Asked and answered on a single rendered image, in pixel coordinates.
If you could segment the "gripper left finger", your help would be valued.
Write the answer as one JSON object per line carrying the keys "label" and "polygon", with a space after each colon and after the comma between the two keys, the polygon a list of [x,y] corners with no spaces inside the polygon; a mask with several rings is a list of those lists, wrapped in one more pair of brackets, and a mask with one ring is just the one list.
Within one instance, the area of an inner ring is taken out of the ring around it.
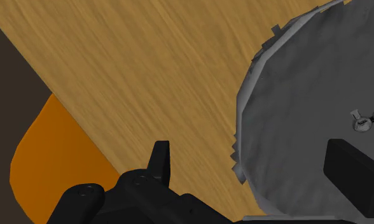
{"label": "gripper left finger", "polygon": [[47,224],[187,224],[187,195],[169,181],[170,143],[156,141],[147,168],[124,172],[108,191],[95,183],[70,187]]}

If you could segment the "large grey round plate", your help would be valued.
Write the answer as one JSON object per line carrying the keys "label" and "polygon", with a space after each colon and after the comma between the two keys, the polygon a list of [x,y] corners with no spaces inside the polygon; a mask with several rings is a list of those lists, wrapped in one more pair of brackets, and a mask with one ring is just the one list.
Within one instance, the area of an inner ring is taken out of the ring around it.
{"label": "large grey round plate", "polygon": [[327,143],[374,160],[374,0],[331,0],[274,26],[237,94],[233,171],[261,216],[246,224],[374,224],[325,176]]}

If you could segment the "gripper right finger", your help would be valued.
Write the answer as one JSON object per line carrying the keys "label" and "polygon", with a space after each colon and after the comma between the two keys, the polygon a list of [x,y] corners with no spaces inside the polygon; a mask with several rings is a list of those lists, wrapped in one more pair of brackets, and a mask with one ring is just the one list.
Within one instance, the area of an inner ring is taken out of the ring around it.
{"label": "gripper right finger", "polygon": [[363,216],[374,218],[373,159],[343,139],[330,139],[323,171]]}

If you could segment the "small silver metal object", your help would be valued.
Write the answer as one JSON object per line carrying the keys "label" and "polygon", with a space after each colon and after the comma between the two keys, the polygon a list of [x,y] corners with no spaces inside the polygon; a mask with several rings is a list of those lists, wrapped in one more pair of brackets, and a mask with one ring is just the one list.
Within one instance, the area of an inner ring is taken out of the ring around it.
{"label": "small silver metal object", "polygon": [[353,117],[352,128],[356,132],[367,132],[374,124],[374,112],[371,116],[363,116],[358,109],[355,109],[350,112],[350,115]]}

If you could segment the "orange chair seat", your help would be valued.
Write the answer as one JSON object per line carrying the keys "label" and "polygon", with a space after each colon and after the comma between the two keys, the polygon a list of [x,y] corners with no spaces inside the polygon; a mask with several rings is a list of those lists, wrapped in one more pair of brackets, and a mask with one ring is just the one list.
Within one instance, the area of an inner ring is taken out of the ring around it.
{"label": "orange chair seat", "polygon": [[54,95],[19,142],[10,164],[11,189],[33,224],[46,224],[68,188],[97,183],[108,190],[119,176]]}

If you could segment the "wooden table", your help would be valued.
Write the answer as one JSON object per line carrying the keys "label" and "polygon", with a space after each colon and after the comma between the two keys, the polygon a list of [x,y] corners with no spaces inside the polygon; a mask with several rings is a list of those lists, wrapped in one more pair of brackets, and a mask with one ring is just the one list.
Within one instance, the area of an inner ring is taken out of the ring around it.
{"label": "wooden table", "polygon": [[232,171],[254,54],[330,0],[0,0],[0,28],[118,172],[170,143],[170,187],[237,221],[261,214]]}

